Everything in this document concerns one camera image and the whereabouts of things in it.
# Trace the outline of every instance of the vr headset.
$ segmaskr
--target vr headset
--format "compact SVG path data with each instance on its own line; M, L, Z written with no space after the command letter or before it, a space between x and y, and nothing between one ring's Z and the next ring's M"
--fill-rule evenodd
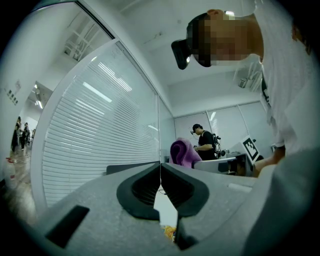
M184 70L189 62L191 55L203 67L211 67L210 43L205 43L204 38L199 38L199 21L204 21L209 16L203 13L192 19L186 27L186 39L176 40L171 44L176 63L179 69Z

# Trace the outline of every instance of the floor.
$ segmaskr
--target floor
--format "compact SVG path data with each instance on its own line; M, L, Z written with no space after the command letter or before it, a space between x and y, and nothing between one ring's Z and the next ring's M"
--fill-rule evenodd
M33 226L36 222L36 206L32 195L30 179L31 149L27 147L21 151L16 147L16 152L11 152L11 158L15 159L15 188L6 188L3 198L6 200L9 210L20 220Z

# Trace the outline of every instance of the man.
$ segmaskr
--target man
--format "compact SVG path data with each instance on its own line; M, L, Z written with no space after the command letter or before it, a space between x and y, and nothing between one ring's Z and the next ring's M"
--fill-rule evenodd
M204 130L200 124L195 124L192 129L196 135L200 136L199 146L194 147L194 150L198 152L201 159L204 161L217 159L213 149L215 143L211 132Z
M29 127L28 127L28 123L26 122L24 124L24 130L22 132L22 137L21 137L21 151L25 150L25 144L26 142L28 142L29 134L30 134Z
M273 0L256 0L255 11L248 16L208 10L188 24L186 40L171 45L180 69L189 63L189 58L182 61L184 57L191 55L204 67L216 61L240 61L250 54L259 56L268 96L261 101L277 148L272 157L255 163L256 177L263 167L277 164L285 155L319 146L320 69L301 33L282 6Z

